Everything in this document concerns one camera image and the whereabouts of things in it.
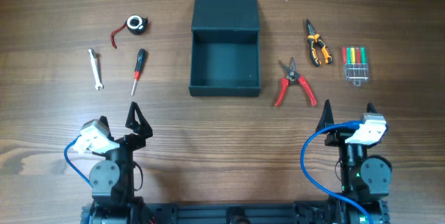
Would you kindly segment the red handled wire strippers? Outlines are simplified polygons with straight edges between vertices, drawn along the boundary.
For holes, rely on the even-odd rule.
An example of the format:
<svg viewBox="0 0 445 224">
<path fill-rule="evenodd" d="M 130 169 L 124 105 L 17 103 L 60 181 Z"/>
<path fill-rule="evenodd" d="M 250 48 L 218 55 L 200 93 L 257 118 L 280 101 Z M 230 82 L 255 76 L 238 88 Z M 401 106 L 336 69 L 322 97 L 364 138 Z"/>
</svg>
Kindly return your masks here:
<svg viewBox="0 0 445 224">
<path fill-rule="evenodd" d="M 306 92 L 306 95 L 309 98 L 310 104 L 312 106 L 316 106 L 317 105 L 316 96 L 306 78 L 297 72 L 296 62 L 294 57 L 291 57 L 291 60 L 288 65 L 286 65 L 282 61 L 279 61 L 279 64 L 284 70 L 285 75 L 280 80 L 281 89 L 277 101 L 275 102 L 275 107 L 281 106 L 285 98 L 288 87 L 293 85 L 302 86 L 304 91 Z"/>
</svg>

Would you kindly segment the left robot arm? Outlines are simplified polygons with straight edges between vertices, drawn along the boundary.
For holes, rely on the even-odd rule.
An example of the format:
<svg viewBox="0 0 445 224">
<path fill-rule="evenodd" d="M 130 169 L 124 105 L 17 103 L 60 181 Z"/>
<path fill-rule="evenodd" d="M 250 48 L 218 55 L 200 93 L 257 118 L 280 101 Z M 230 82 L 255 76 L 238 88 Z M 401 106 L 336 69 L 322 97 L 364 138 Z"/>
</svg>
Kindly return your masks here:
<svg viewBox="0 0 445 224">
<path fill-rule="evenodd" d="M 82 221 L 102 223 L 155 223 L 156 218 L 144 200 L 136 196 L 133 152 L 146 146 L 153 136 L 152 128 L 143 117 L 137 103 L 129 107 L 125 127 L 131 134 L 115 140 L 111 136 L 105 116 L 85 123 L 81 136 L 88 141 L 88 149 L 103 161 L 95 164 L 89 174 L 92 187 L 92 204 Z"/>
</svg>

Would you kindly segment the black red screwdriver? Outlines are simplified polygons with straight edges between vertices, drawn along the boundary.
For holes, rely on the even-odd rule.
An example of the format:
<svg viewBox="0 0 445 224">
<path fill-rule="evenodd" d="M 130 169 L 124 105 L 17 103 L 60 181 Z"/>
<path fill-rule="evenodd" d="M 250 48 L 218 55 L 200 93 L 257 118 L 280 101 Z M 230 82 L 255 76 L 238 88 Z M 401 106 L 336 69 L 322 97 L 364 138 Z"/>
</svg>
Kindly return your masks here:
<svg viewBox="0 0 445 224">
<path fill-rule="evenodd" d="M 131 90 L 131 95 L 134 96 L 140 75 L 143 71 L 145 61 L 147 60 L 147 51 L 145 49 L 140 49 L 138 51 L 136 66 L 134 70 L 134 82 Z"/>
</svg>

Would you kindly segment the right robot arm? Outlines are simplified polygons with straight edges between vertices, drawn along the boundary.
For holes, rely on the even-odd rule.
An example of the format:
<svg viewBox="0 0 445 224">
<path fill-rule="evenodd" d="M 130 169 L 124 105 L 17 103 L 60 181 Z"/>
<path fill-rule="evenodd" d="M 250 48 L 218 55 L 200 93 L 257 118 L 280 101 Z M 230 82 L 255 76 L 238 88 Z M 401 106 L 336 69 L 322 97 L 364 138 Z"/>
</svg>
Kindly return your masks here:
<svg viewBox="0 0 445 224">
<path fill-rule="evenodd" d="M 371 216 L 355 206 L 330 196 L 317 203 L 314 223 L 388 223 L 389 214 L 382 199 L 389 195 L 392 165 L 379 155 L 368 155 L 368 150 L 381 142 L 388 126 L 382 114 L 373 105 L 367 105 L 358 127 L 342 127 L 326 132 L 325 145 L 339 149 L 339 195 L 356 202 Z"/>
</svg>

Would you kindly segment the orange black pliers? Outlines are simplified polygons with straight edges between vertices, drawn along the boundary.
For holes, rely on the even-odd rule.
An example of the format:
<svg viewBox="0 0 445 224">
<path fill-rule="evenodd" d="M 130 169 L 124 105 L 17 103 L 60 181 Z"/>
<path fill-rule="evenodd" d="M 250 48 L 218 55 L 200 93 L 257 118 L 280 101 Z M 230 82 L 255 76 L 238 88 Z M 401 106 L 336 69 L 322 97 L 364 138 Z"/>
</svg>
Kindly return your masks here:
<svg viewBox="0 0 445 224">
<path fill-rule="evenodd" d="M 326 64 L 332 64 L 333 57 L 330 50 L 327 48 L 320 34 L 318 34 L 312 23 L 306 19 L 306 27 L 307 27 L 307 42 L 309 44 L 309 57 L 311 62 L 315 67 L 319 67 L 321 65 L 321 60 L 318 58 L 316 53 L 316 46 L 318 46 L 324 56 Z"/>
</svg>

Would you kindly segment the black white tape measure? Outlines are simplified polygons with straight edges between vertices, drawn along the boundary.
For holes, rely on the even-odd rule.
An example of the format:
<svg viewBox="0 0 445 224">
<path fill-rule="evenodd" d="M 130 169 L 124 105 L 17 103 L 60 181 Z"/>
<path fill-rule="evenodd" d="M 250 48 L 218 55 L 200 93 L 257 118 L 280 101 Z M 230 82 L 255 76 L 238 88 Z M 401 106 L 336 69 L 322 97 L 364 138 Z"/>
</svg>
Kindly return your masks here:
<svg viewBox="0 0 445 224">
<path fill-rule="evenodd" d="M 147 17 L 141 17 L 139 15 L 131 15 L 125 23 L 118 29 L 114 30 L 111 33 L 111 44 L 114 49 L 117 48 L 115 43 L 115 35 L 121 32 L 124 28 L 127 28 L 128 31 L 133 35 L 140 35 L 147 30 L 147 25 L 149 20 Z"/>
</svg>

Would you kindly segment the small silver wrench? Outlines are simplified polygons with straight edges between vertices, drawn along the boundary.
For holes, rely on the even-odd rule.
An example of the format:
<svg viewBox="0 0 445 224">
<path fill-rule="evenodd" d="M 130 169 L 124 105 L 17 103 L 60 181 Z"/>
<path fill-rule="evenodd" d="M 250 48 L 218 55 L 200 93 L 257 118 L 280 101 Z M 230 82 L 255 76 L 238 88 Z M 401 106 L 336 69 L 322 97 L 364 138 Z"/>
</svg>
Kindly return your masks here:
<svg viewBox="0 0 445 224">
<path fill-rule="evenodd" d="M 90 62 L 91 62 L 91 66 L 92 66 L 92 72 L 93 72 L 93 76 L 95 78 L 95 89 L 101 90 L 104 88 L 104 86 L 101 83 L 101 79 L 100 79 L 100 75 L 99 75 L 97 55 L 96 55 L 94 49 L 89 48 L 88 52 L 90 54 Z"/>
</svg>

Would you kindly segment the clear case coloured bits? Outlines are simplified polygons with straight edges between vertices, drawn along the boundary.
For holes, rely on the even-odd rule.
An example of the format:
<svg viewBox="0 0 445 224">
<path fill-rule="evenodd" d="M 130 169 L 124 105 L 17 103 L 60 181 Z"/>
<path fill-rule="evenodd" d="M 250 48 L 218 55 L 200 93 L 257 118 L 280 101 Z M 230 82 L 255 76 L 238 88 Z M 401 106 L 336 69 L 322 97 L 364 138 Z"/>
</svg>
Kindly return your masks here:
<svg viewBox="0 0 445 224">
<path fill-rule="evenodd" d="M 360 87 L 369 81 L 369 62 L 366 47 L 347 46 L 342 49 L 345 80 Z"/>
</svg>

